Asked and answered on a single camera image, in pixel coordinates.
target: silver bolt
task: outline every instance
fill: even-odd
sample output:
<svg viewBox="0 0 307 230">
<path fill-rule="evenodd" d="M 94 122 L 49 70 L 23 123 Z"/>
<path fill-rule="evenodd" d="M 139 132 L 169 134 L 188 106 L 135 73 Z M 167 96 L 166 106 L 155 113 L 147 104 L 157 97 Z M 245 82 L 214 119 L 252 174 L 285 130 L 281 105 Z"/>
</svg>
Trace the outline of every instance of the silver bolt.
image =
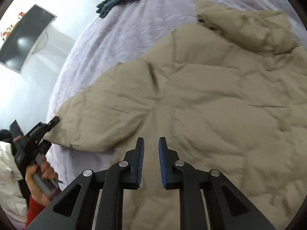
<svg viewBox="0 0 307 230">
<path fill-rule="evenodd" d="M 119 166 L 120 167 L 127 167 L 128 166 L 128 162 L 127 161 L 121 161 L 121 162 L 119 162 Z"/>
<path fill-rule="evenodd" d="M 185 162 L 182 161 L 182 160 L 177 160 L 177 161 L 175 162 L 175 165 L 178 166 L 178 167 L 182 167 L 184 164 L 185 164 Z"/>
<path fill-rule="evenodd" d="M 212 176 L 218 177 L 218 176 L 220 176 L 220 174 L 221 174 L 221 172 L 219 172 L 218 170 L 211 170 Z"/>
<path fill-rule="evenodd" d="M 84 176 L 91 176 L 92 175 L 92 171 L 91 170 L 85 170 L 85 171 L 83 171 L 83 175 Z"/>
</svg>

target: triangular cutout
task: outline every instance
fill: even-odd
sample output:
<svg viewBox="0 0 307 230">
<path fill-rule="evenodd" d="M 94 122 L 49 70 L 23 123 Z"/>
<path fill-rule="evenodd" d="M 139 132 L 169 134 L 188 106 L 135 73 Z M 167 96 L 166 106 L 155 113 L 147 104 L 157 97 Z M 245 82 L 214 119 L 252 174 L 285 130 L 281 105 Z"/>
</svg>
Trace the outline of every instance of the triangular cutout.
<svg viewBox="0 0 307 230">
<path fill-rule="evenodd" d="M 230 213 L 233 217 L 245 214 L 248 212 L 247 206 L 230 190 L 226 185 L 222 186 Z"/>
<path fill-rule="evenodd" d="M 81 185 L 75 186 L 69 193 L 65 195 L 54 207 L 53 212 L 70 217 L 81 190 Z"/>
</svg>

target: wall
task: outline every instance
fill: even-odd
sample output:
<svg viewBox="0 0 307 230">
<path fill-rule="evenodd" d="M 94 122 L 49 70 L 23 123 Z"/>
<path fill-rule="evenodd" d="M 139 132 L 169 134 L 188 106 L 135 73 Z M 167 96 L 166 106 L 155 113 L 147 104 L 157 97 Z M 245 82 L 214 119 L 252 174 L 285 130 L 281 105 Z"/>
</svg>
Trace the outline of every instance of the wall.
<svg viewBox="0 0 307 230">
<path fill-rule="evenodd" d="M 59 44 L 62 42 L 62 47 L 69 52 L 73 39 L 76 40 L 97 16 L 96 5 L 100 1 L 14 0 L 0 21 L 0 30 L 13 23 L 17 13 L 28 11 L 36 3 L 57 16 L 53 26 L 62 35 L 59 33 L 54 40 Z M 22 75 L 0 65 L 0 128 L 8 128 L 17 119 L 26 133 L 39 121 L 45 121 L 52 90 L 65 61 L 63 52 L 57 52 L 57 55 L 48 57 L 41 53 L 32 56 Z"/>
</svg>

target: red sleeve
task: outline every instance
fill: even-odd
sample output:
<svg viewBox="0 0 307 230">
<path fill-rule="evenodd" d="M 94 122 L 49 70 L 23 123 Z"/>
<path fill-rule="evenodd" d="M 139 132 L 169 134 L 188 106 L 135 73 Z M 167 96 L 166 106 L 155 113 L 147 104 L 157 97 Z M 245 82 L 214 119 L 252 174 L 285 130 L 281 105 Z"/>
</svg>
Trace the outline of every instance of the red sleeve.
<svg viewBox="0 0 307 230">
<path fill-rule="evenodd" d="M 28 225 L 32 222 L 32 220 L 35 219 L 36 216 L 39 215 L 41 211 L 43 211 L 45 207 L 37 203 L 32 196 L 30 196 L 30 201 L 29 201 L 29 211 L 27 214 L 27 222 L 26 222 L 26 228 Z"/>
</svg>

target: person's arm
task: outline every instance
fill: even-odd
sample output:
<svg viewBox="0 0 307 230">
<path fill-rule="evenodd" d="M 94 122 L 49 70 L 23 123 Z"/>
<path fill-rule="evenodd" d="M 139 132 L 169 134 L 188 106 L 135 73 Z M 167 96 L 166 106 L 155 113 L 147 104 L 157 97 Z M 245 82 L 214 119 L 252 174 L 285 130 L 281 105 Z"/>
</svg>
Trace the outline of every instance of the person's arm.
<svg viewBox="0 0 307 230">
<path fill-rule="evenodd" d="M 58 174 L 54 172 L 54 169 L 47 162 L 46 157 L 42 156 L 43 163 L 41 165 L 42 179 L 54 179 L 58 181 Z M 40 188 L 36 185 L 33 180 L 33 175 L 36 173 L 37 164 L 30 165 L 26 170 L 26 183 L 31 192 L 30 203 L 29 203 L 29 211 L 27 214 L 27 226 L 36 218 L 37 215 L 43 209 L 49 205 L 50 200 L 48 197 L 40 190 Z"/>
</svg>

